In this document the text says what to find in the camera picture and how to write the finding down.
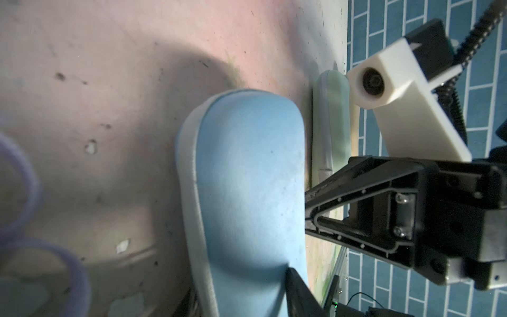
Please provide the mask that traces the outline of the mint green umbrella case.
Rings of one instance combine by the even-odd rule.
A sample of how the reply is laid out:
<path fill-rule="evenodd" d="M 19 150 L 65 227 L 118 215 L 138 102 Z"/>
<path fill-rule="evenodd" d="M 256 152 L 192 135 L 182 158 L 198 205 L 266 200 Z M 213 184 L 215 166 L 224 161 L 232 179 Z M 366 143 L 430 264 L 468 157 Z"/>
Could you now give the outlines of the mint green umbrella case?
<path fill-rule="evenodd" d="M 313 86 L 311 186 L 342 169 L 352 155 L 350 86 L 336 70 L 323 72 Z"/>

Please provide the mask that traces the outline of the beige umbrella case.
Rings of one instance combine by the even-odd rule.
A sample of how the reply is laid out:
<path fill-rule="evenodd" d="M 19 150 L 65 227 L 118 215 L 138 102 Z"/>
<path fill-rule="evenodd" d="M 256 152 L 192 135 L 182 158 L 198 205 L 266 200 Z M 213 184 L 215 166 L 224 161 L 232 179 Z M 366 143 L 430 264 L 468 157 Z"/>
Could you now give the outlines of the beige umbrella case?
<path fill-rule="evenodd" d="M 359 119 L 360 107 L 350 104 L 350 132 L 351 132 L 351 156 L 359 155 Z"/>

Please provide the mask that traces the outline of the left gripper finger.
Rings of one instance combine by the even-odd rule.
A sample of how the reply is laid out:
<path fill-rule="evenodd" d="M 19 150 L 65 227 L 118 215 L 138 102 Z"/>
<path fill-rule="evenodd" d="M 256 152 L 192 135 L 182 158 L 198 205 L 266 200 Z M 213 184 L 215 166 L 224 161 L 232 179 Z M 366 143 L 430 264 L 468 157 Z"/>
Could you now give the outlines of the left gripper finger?
<path fill-rule="evenodd" d="M 286 271 L 285 289 L 290 317 L 328 316 L 294 268 Z"/>

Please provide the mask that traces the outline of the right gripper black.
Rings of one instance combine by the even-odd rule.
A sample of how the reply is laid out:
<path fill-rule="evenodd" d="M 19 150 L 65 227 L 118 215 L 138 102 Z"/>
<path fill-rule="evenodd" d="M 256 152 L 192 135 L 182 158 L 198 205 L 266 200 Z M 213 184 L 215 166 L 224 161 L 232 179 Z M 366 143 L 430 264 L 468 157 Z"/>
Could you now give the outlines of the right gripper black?
<path fill-rule="evenodd" d="M 437 285 L 506 286 L 506 147 L 473 160 L 450 121 L 431 129 L 435 161 L 353 157 L 304 195 L 306 233 Z M 429 183 L 416 246 L 417 200 Z"/>

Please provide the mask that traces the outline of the blue umbrella case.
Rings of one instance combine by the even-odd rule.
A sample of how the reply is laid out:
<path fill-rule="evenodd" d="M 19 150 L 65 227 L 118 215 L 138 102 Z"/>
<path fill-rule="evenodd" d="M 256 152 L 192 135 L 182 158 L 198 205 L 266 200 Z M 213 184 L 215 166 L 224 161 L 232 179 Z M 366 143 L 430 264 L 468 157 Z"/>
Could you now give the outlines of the blue umbrella case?
<path fill-rule="evenodd" d="M 252 89 L 212 96 L 183 123 L 176 167 L 203 314 L 287 316 L 287 270 L 308 277 L 298 107 Z"/>

